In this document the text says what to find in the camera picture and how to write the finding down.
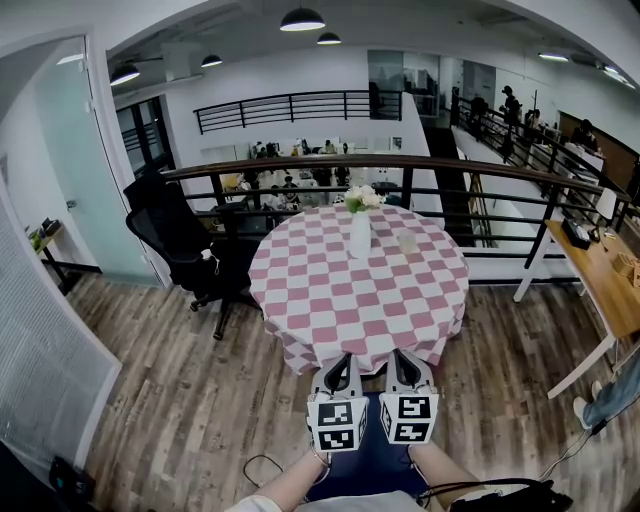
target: wooden floor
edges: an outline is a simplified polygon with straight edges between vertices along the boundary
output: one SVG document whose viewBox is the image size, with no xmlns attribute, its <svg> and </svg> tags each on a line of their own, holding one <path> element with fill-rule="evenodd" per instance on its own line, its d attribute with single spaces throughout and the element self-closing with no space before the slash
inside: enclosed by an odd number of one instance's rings
<svg viewBox="0 0 640 512">
<path fill-rule="evenodd" d="M 599 362 L 557 399 L 546 391 L 599 339 L 593 306 L 573 286 L 473 287 L 462 332 L 435 370 L 441 402 L 434 439 L 480 478 L 537 477 L 581 434 L 571 409 Z M 297 377 L 257 311 L 236 305 L 226 335 L 216 311 L 189 311 L 189 295 L 85 276 L 69 295 L 123 363 L 96 433 L 88 470 L 96 504 L 116 512 L 217 512 L 248 495 L 251 456 L 291 463 L 307 446 L 311 375 Z M 382 388 L 382 382 L 367 383 Z M 268 463 L 255 479 L 274 475 Z M 617 511 L 640 486 L 640 405 L 554 472 L 577 511 Z"/>
</svg>

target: black office chair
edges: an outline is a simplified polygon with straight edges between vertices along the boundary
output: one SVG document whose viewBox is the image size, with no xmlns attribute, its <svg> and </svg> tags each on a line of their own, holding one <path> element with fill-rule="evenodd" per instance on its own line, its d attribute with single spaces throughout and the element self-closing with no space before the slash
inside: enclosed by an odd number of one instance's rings
<svg viewBox="0 0 640 512">
<path fill-rule="evenodd" d="M 176 182 L 167 182 L 159 173 L 150 173 L 124 190 L 131 213 L 127 226 L 140 240 L 167 262 L 171 280 L 194 293 L 191 310 L 222 299 L 213 337 L 222 338 L 231 302 L 258 307 L 243 293 L 251 284 L 249 267 L 258 242 L 229 240 L 213 242 L 213 237 L 194 215 Z M 223 205 L 221 211 L 234 208 Z M 202 251 L 210 249 L 205 259 Z"/>
</svg>

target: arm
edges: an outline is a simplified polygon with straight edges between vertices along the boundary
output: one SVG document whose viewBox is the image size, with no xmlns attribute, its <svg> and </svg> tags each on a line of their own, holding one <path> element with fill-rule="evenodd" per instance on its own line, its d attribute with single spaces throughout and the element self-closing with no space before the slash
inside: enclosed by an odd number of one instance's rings
<svg viewBox="0 0 640 512">
<path fill-rule="evenodd" d="M 318 453 L 318 456 L 326 461 L 324 454 Z M 309 450 L 293 466 L 258 489 L 255 494 L 269 498 L 282 512 L 293 512 L 324 470 L 325 466 Z"/>
<path fill-rule="evenodd" d="M 475 482 L 478 480 L 466 469 L 462 469 L 453 462 L 453 460 L 433 442 L 411 445 L 409 454 L 418 468 L 420 468 L 421 473 L 430 487 L 456 482 Z M 445 492 L 439 494 L 437 499 L 442 508 L 446 510 L 454 501 L 465 494 L 480 489 L 483 489 L 483 487 L 469 487 L 467 489 L 460 489 L 459 491 Z"/>
</svg>

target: table leg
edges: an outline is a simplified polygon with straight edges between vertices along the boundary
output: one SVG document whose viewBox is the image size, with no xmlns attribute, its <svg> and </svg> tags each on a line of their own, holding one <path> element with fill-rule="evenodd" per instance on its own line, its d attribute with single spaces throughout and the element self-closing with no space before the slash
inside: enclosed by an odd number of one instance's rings
<svg viewBox="0 0 640 512">
<path fill-rule="evenodd" d="M 80 274 L 73 273 L 69 276 L 65 275 L 65 273 L 62 271 L 62 269 L 58 265 L 58 262 L 51 255 L 49 248 L 45 247 L 44 249 L 42 249 L 42 252 L 47 257 L 47 260 L 51 264 L 51 268 L 53 268 L 53 271 L 60 278 L 60 286 L 59 286 L 60 291 L 62 292 L 63 295 L 66 295 L 71 291 L 71 288 L 73 288 L 73 286 L 78 282 L 78 280 L 80 279 Z"/>
<path fill-rule="evenodd" d="M 631 359 L 631 357 L 633 357 L 633 354 L 635 354 L 638 349 L 640 348 L 640 341 L 636 342 L 636 344 L 633 346 L 633 348 L 629 351 L 629 353 L 624 356 L 624 358 L 622 359 L 622 361 L 620 361 L 618 364 L 616 364 L 611 371 L 613 373 L 618 373 L 618 371 L 620 370 L 620 368 L 622 368 L 625 364 L 627 364 L 627 362 L 629 361 L 629 359 Z"/>
<path fill-rule="evenodd" d="M 573 370 L 569 375 L 567 375 L 560 384 L 551 389 L 547 393 L 547 397 L 549 399 L 555 398 L 560 393 L 562 393 L 565 389 L 567 389 L 571 384 L 573 384 L 576 380 L 578 380 L 589 368 L 591 368 L 594 363 L 600 359 L 609 347 L 615 343 L 616 339 L 613 334 L 607 334 L 607 336 L 600 342 L 591 354 L 589 354 L 584 361 L 582 361 L 575 370 Z"/>
<path fill-rule="evenodd" d="M 531 284 L 531 280 L 533 279 L 533 276 L 535 275 L 536 270 L 538 269 L 538 266 L 540 265 L 540 263 L 542 263 L 542 259 L 544 258 L 544 255 L 546 254 L 547 248 L 549 247 L 550 243 L 551 243 L 551 233 L 547 229 L 544 236 L 542 237 L 542 240 L 540 241 L 540 245 L 538 246 L 538 250 L 536 251 L 536 254 L 533 257 L 533 260 L 531 261 L 531 265 L 525 271 L 524 277 L 522 278 L 522 282 L 520 283 L 520 286 L 518 286 L 518 290 L 516 291 L 516 294 L 513 296 L 513 300 L 515 302 L 520 302 L 524 294 L 527 293 L 527 290 L 529 289 L 529 285 Z"/>
</svg>

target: pink and white checkered tablecloth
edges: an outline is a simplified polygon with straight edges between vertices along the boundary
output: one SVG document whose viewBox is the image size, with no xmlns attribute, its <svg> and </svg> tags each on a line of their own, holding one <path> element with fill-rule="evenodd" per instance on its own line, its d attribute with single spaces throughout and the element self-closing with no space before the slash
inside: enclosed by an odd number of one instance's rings
<svg viewBox="0 0 640 512">
<path fill-rule="evenodd" d="M 267 332 L 282 340 L 298 374 L 346 352 L 363 374 L 375 373 L 396 347 L 438 364 L 464 316 L 462 252 L 430 220 L 383 205 L 370 212 L 370 257 L 355 259 L 351 217 L 344 205 L 314 208 L 262 241 L 249 275 Z M 414 254 L 400 252 L 406 229 L 416 233 Z"/>
</svg>

